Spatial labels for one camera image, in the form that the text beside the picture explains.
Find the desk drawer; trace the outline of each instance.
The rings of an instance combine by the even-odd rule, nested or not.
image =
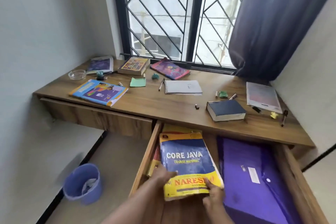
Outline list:
[[[151,119],[49,98],[41,98],[40,100],[46,106],[50,114],[59,120],[116,132],[124,136],[132,136],[144,140],[149,140],[152,135]]]
[[[153,158],[155,146],[158,142],[162,126],[163,123],[161,121],[158,121],[155,125],[145,155],[134,180],[130,195],[136,192],[136,190],[148,179],[146,176],[147,171]],[[214,159],[214,162],[218,164],[216,136],[203,133],[203,138],[211,156]],[[283,179],[287,184],[290,193],[292,194],[302,222],[304,224],[329,224],[288,146],[275,144],[274,154],[279,170],[283,175]],[[163,199],[163,191],[160,191],[148,207],[143,223],[182,224],[186,220],[188,220],[188,223],[208,223],[204,206],[202,204],[202,198],[196,195],[182,200],[165,202]]]

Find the blue trash bin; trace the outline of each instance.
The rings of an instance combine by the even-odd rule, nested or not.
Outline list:
[[[97,179],[94,185],[82,193],[84,184],[89,179]],[[98,168],[91,163],[77,167],[66,179],[63,185],[65,197],[70,200],[80,199],[82,204],[89,205],[97,201],[102,194],[102,181]]]

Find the pen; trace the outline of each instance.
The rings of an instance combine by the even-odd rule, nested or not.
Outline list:
[[[164,81],[165,81],[165,78],[163,78],[163,80],[162,80],[162,82],[161,82],[161,85],[160,85],[160,87],[159,87],[159,91],[160,91],[160,89],[161,89],[162,84],[163,84]]]
[[[283,119],[282,119],[282,123],[281,123],[281,126],[282,126],[282,127],[283,127],[284,124],[285,124],[285,120],[286,120],[287,115],[288,115],[288,110],[285,110],[285,111],[283,112]]]
[[[229,100],[233,100],[237,97],[237,94],[235,93]]]

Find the curtain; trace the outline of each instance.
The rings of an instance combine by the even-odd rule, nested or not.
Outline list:
[[[242,0],[229,42],[236,75],[275,80],[326,0]]]

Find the glass dish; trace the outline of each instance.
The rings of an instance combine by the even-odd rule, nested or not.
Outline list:
[[[71,80],[80,80],[86,77],[86,71],[85,70],[75,70],[75,71],[71,71],[68,75]]]

